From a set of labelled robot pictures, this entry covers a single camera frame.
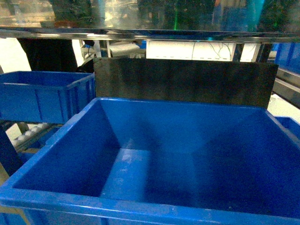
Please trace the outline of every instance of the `black panel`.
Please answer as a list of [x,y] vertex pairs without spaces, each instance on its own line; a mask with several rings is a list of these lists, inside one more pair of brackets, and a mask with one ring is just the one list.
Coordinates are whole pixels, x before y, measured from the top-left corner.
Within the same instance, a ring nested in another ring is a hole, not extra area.
[[277,65],[188,60],[94,59],[96,95],[267,108]]

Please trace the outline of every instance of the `metal frame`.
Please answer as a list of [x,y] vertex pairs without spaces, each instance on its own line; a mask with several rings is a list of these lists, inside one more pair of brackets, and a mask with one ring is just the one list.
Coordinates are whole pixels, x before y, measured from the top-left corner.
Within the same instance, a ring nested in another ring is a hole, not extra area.
[[17,125],[18,125],[18,127],[19,127],[19,129],[21,131],[21,134],[24,134],[26,131],[29,130],[29,126],[25,122],[19,122],[19,123],[17,123]]
[[272,44],[262,44],[259,48],[256,62],[267,62],[271,49],[272,49]]
[[234,53],[233,53],[233,59],[232,59],[234,62],[240,61],[240,59],[242,57],[243,49],[244,49],[244,44],[237,44],[235,46]]
[[0,37],[85,40],[202,40],[230,41],[237,43],[274,43],[300,41],[300,33],[20,27],[1,27]]
[[295,107],[300,108],[300,75],[279,69],[273,92]]
[[47,134],[50,130],[57,127],[56,125],[49,124],[45,128],[41,129],[39,132],[36,132],[30,139],[25,140],[24,142],[20,143],[19,145],[15,146],[16,152],[21,152],[29,148],[34,142],[38,141],[42,136]]

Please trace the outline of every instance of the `blue plastic bin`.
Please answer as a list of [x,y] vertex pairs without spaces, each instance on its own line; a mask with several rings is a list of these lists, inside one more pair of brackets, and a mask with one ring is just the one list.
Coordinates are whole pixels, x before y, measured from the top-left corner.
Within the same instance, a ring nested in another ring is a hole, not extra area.
[[275,63],[278,64],[280,68],[300,74],[300,44],[279,44]]
[[295,225],[299,203],[299,140],[266,110],[115,98],[0,189],[33,225]]
[[0,75],[0,120],[65,123],[95,97],[93,74]]

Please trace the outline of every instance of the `blue bin rim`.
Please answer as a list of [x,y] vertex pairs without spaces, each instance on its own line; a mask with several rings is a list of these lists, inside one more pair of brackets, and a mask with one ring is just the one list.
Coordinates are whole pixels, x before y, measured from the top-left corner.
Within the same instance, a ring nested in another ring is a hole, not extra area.
[[[46,143],[46,145],[25,163],[15,174],[13,174],[0,187],[0,205],[36,209],[60,211],[66,213],[76,213],[86,216],[101,216],[105,218],[117,218],[131,221],[141,221],[158,224],[230,224],[230,225],[278,225],[289,224],[299,225],[300,219],[258,215],[243,212],[231,212],[222,210],[189,208],[166,204],[132,202],[123,200],[112,200],[101,197],[55,193],[48,191],[27,190],[14,188],[19,179],[25,175],[34,164],[45,156],[51,147],[56,145],[66,132],[85,115],[85,113],[98,101],[139,101],[139,102],[160,102],[170,104],[193,104],[211,105],[216,107],[228,107],[228,105],[217,105],[207,103],[173,102],[164,100],[134,100],[122,98],[98,97],[93,99],[79,114],[73,116],[61,129],[58,130]],[[230,105],[236,108],[256,108],[262,110],[278,126],[283,126],[266,109],[254,106]]]
[[47,86],[47,85],[36,85],[36,84],[24,84],[24,83],[6,83],[6,82],[0,82],[0,87],[11,87],[11,88],[26,88],[26,89],[53,89],[53,90],[69,90],[75,86],[78,85],[78,83],[85,82],[87,80],[90,80],[91,78],[95,78],[95,74],[93,73],[72,73],[72,72],[52,72],[52,71],[15,71],[10,73],[1,74],[1,76],[6,76],[10,74],[18,74],[18,73],[24,73],[24,74],[61,74],[62,76],[65,75],[86,75],[83,78],[80,78],[66,86]]
[[280,120],[291,120],[293,121],[295,124],[300,126],[300,123],[298,123],[295,119],[293,119],[292,117],[288,117],[288,116],[275,116],[276,119],[280,119]]

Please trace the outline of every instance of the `cable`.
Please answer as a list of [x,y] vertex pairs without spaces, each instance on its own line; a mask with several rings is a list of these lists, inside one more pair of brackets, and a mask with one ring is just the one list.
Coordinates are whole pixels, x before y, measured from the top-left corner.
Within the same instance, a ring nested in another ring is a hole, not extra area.
[[219,46],[219,51],[218,51],[218,55],[220,55],[220,51],[221,51],[221,46],[220,46],[220,42],[217,43],[217,45]]
[[89,58],[92,58],[92,56],[90,55],[90,46],[88,48],[88,56],[89,56]]
[[254,44],[253,48],[248,53],[252,52],[255,47],[256,47],[256,44]]
[[219,51],[218,51],[218,53],[219,53],[219,55],[220,55],[220,51],[223,49],[224,44],[223,44],[223,42],[219,42],[218,45],[219,45]]
[[223,43],[227,48],[228,48],[228,51],[229,51],[229,58],[231,57],[231,51],[230,51],[230,48],[228,45],[226,45],[226,43]]
[[209,43],[208,42],[208,44],[212,47],[212,49],[214,50],[214,52],[217,54],[217,56],[219,57],[219,58],[221,58],[221,56],[216,52],[216,50],[215,50],[215,48],[214,48],[214,46],[212,46],[212,44],[211,43]]
[[195,49],[195,45],[196,45],[196,42],[194,42],[194,46],[193,46],[193,51],[192,51],[192,60],[193,60],[193,55],[194,55],[194,49]]

